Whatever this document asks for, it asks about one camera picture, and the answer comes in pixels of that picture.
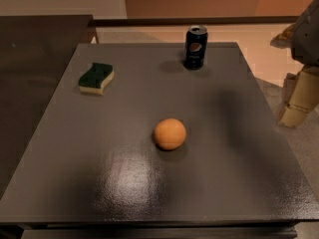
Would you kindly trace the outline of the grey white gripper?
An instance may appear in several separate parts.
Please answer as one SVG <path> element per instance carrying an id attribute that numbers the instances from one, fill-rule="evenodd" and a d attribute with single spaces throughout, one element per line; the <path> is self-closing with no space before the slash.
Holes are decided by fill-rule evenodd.
<path id="1" fill-rule="evenodd" d="M 276 35 L 270 45 L 279 49 L 291 47 L 294 60 L 311 65 L 304 66 L 296 75 L 288 73 L 284 80 L 278 123 L 298 127 L 319 105 L 319 0 L 313 0 L 295 25 Z"/>

